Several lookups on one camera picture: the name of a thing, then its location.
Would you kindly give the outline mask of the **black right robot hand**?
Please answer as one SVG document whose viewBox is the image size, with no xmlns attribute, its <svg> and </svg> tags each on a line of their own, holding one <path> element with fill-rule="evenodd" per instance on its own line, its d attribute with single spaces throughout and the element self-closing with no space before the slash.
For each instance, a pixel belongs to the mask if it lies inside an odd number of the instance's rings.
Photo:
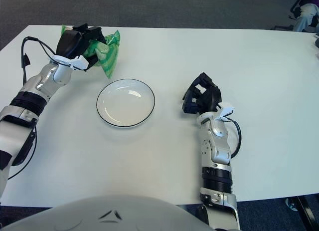
<svg viewBox="0 0 319 231">
<path fill-rule="evenodd" d="M 205 112 L 217 112 L 222 97 L 218 86 L 203 72 L 191 83 L 182 100 L 184 113 L 203 114 Z"/>
</svg>

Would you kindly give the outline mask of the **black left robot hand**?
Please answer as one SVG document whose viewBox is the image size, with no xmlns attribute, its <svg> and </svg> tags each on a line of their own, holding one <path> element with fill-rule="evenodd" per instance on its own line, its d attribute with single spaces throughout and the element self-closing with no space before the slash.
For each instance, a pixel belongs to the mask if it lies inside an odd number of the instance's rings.
<svg viewBox="0 0 319 231">
<path fill-rule="evenodd" d="M 100 27 L 88 27 L 85 23 L 71 29 L 62 28 L 56 54 L 52 61 L 72 70 L 91 68 L 99 60 L 106 58 L 109 46 Z"/>
</svg>

